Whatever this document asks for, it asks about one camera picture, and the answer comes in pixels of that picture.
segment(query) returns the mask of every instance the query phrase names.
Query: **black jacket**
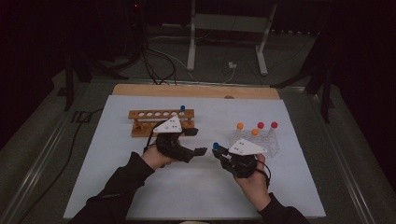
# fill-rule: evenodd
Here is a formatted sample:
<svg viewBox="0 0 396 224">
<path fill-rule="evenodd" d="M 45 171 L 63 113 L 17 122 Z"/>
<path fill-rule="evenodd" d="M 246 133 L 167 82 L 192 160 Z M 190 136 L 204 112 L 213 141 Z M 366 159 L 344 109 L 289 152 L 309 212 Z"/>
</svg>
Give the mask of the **black jacket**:
<svg viewBox="0 0 396 224">
<path fill-rule="evenodd" d="M 70 224 L 124 223 L 134 194 L 144 186 L 145 180 L 154 170 L 133 152 L 128 163 L 120 167 L 107 181 L 105 188 L 70 220 Z M 274 194 L 272 201 L 260 211 L 264 223 L 308 223 L 294 207 L 284 207 Z"/>
</svg>

